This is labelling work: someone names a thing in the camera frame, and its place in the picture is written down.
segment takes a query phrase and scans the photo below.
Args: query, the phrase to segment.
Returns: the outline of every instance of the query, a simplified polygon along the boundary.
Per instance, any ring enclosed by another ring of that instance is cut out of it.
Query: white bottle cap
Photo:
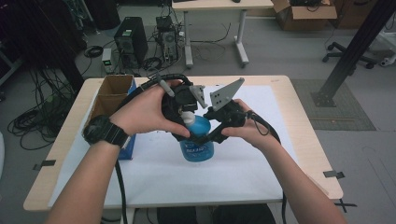
[[[191,126],[195,122],[195,115],[190,111],[181,112],[181,118],[187,127]]]

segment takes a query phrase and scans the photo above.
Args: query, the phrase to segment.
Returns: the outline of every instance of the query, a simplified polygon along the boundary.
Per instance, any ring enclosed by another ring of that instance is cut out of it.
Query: wooden table
[[[239,55],[242,61],[242,67],[248,64],[248,56],[242,44],[242,35],[244,33],[245,18],[247,9],[268,8],[274,4],[271,0],[241,0],[240,3],[235,3],[232,0],[197,0],[173,3],[172,8],[175,11],[184,12],[184,29],[185,29],[185,56],[186,66],[192,68],[192,54],[190,41],[190,17],[189,14],[194,11],[202,11],[202,17],[207,19],[207,22],[219,22],[220,17],[224,15],[224,11],[240,10],[238,36],[235,37],[235,45],[237,46]]]
[[[214,86],[219,83],[228,84],[238,78],[227,76],[189,77],[195,84],[206,86]],[[244,78],[245,86],[271,86],[300,167],[330,199],[342,198],[343,191],[336,177],[326,178],[323,174],[325,171],[331,171],[332,167],[324,154],[323,148],[312,129],[289,78],[286,76],[247,76]],[[138,77],[135,80],[136,84],[141,84],[147,79]],[[48,203],[55,188],[64,158],[74,142],[79,125],[90,107],[95,91],[98,90],[102,81],[102,78],[91,78],[85,81],[47,157],[47,161],[56,160],[56,162],[53,166],[42,167],[24,202],[24,209],[29,211],[49,210]]]

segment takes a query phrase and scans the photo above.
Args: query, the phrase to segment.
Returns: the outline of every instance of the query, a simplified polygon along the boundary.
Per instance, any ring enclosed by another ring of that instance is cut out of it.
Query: person's right arm
[[[235,101],[245,111],[250,110],[241,100]],[[266,133],[266,128],[258,125],[262,133]],[[271,134],[261,135],[253,120],[247,119],[244,127],[226,128],[222,134],[241,137],[262,152],[299,223],[347,223],[334,203],[308,178],[286,149]]]

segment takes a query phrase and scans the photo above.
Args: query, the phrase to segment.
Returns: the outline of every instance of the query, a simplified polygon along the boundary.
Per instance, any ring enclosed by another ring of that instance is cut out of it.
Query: black trousers
[[[213,213],[214,224],[275,224],[266,203],[222,205]],[[159,224],[198,224],[195,207],[157,208]]]

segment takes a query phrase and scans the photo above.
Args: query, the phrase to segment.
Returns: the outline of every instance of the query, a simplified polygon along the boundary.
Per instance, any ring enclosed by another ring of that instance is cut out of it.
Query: blue plastic container
[[[209,133],[210,122],[206,118],[193,115],[192,113],[184,115],[182,118],[190,132],[195,135],[203,136]],[[212,158],[215,152],[213,142],[207,142],[199,146],[191,141],[183,140],[180,141],[180,147],[187,161],[206,161]]]

